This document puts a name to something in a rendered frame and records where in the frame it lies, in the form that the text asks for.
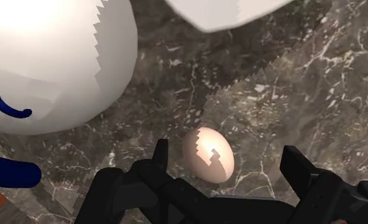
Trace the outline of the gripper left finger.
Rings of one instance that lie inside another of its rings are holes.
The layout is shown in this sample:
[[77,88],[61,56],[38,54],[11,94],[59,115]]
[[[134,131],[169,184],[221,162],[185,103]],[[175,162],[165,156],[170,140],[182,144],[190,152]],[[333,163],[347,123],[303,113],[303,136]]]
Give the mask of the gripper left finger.
[[135,208],[151,224],[211,224],[208,197],[166,172],[168,149],[167,139],[159,139],[153,157],[135,161],[129,171],[99,170],[74,224],[120,224]]

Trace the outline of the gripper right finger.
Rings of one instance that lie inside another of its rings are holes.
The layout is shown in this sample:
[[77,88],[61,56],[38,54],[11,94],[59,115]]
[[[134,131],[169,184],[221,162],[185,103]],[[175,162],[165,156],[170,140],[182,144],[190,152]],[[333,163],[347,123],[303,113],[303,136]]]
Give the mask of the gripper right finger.
[[287,224],[368,224],[368,181],[348,184],[290,145],[283,148],[280,171],[300,199]]

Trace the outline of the beige egg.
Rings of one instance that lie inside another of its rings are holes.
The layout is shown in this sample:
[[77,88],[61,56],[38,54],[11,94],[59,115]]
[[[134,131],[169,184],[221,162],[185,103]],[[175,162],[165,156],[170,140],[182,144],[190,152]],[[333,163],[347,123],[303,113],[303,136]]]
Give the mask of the beige egg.
[[223,183],[234,172],[234,155],[230,144],[211,128],[191,130],[183,139],[182,152],[193,174],[209,183]]

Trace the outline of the white round figure blue trim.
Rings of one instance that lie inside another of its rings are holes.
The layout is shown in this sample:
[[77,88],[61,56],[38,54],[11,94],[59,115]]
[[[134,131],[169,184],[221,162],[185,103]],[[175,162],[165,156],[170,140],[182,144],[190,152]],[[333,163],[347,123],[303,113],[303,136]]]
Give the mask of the white round figure blue trim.
[[130,0],[0,0],[0,132],[83,125],[122,96],[137,57]]

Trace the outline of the white rounded object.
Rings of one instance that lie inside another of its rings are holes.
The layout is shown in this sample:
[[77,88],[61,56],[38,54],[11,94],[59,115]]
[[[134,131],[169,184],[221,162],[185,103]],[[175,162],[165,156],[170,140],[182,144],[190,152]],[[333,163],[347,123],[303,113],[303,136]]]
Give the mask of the white rounded object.
[[240,27],[294,0],[164,0],[181,18],[202,32]]

